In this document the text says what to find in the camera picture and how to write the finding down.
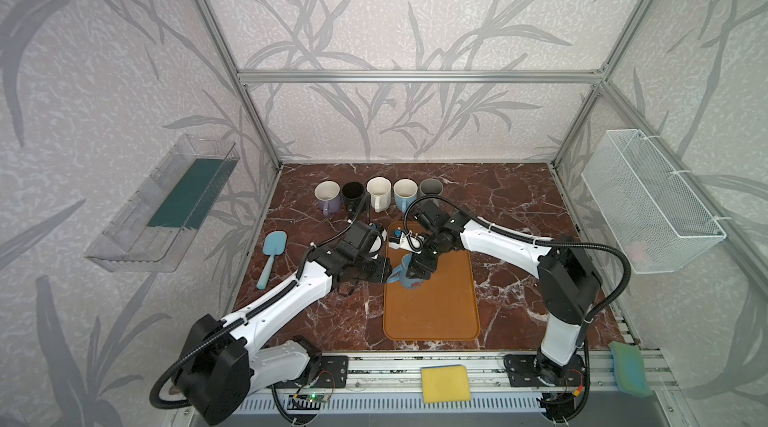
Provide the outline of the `blue speckled mug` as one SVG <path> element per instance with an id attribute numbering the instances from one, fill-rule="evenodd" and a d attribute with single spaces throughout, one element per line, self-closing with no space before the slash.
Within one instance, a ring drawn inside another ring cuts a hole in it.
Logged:
<path id="1" fill-rule="evenodd" d="M 402 258 L 401 263 L 395 267 L 387 278 L 387 284 L 399 283 L 406 289 L 419 288 L 424 280 L 422 278 L 411 278 L 407 276 L 413 254 L 407 254 Z"/>

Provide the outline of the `light blue mug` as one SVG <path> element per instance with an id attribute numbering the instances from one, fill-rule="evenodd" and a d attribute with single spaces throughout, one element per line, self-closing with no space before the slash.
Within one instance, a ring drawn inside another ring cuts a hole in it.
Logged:
<path id="1" fill-rule="evenodd" d="M 412 179 L 399 179 L 393 185 L 393 193 L 397 208 L 402 213 L 405 213 L 410 205 L 417 199 L 418 185 Z"/>

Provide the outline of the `black mug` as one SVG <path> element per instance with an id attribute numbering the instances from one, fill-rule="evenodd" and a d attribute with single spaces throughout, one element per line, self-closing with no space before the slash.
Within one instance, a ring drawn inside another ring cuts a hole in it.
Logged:
<path id="1" fill-rule="evenodd" d="M 357 181 L 347 182 L 342 186 L 341 195 L 348 214 L 353 215 L 357 211 L 365 193 L 364 185 Z"/>

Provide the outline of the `grey mug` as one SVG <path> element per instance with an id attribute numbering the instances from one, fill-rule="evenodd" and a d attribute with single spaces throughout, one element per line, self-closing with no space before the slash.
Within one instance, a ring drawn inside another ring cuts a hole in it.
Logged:
<path id="1" fill-rule="evenodd" d="M 444 191 L 443 183 L 435 178 L 428 178 L 419 183 L 418 195 L 424 197 L 427 195 L 441 195 Z"/>

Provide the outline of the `white ceramic mug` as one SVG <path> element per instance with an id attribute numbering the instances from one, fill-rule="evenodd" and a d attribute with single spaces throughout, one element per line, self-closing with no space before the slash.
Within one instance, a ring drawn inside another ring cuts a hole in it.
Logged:
<path id="1" fill-rule="evenodd" d="M 386 211 L 392 199 L 392 183 L 386 177 L 371 178 L 366 184 L 371 208 L 376 212 Z"/>

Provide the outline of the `lavender mug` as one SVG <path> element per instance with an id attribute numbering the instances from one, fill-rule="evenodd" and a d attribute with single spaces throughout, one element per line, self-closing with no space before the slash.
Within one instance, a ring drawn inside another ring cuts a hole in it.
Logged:
<path id="1" fill-rule="evenodd" d="M 314 195 L 325 217 L 337 213 L 342 207 L 341 187 L 335 181 L 319 183 L 314 189 Z"/>

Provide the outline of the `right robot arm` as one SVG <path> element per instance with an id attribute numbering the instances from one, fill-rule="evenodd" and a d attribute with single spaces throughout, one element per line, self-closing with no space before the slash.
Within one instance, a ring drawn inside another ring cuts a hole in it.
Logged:
<path id="1" fill-rule="evenodd" d="M 389 246 L 404 249 L 399 273 L 418 282 L 436 272 L 439 258 L 453 251 L 476 252 L 518 267 L 538 280 L 547 309 L 545 335 L 532 374 L 556 385 L 570 371 L 578 349 L 586 350 L 587 330 L 597 315 L 627 288 L 632 266 L 623 251 L 601 243 L 559 240 L 501 227 L 439 195 L 415 200 L 404 213 L 403 226 L 389 237 Z M 616 257 L 621 278 L 602 301 L 602 277 L 587 252 Z"/>

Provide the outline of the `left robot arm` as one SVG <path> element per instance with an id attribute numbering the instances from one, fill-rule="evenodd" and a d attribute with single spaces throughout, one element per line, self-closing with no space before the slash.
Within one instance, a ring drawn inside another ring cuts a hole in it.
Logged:
<path id="1" fill-rule="evenodd" d="M 311 245 L 297 270 L 256 301 L 221 319 L 198 319 L 179 359 L 150 389 L 150 404 L 192 407 L 215 426 L 249 394 L 302 377 L 318 351 L 306 340 L 271 347 L 269 339 L 343 282 L 385 282 L 392 272 L 381 252 L 386 240 L 381 224 L 352 218 L 338 234 Z"/>

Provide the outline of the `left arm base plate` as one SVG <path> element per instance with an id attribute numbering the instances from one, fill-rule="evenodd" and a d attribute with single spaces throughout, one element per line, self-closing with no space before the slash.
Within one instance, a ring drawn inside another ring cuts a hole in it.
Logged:
<path id="1" fill-rule="evenodd" d="M 349 373 L 349 357 L 321 355 L 312 357 L 300 375 L 284 383 L 287 387 L 343 388 Z"/>

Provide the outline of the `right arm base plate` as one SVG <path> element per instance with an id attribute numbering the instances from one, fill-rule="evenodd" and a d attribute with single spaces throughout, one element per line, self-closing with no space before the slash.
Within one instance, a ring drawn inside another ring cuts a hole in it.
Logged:
<path id="1" fill-rule="evenodd" d="M 511 387 L 575 388 L 580 386 L 585 364 L 574 354 L 568 364 L 560 366 L 541 353 L 506 354 L 503 366 Z"/>

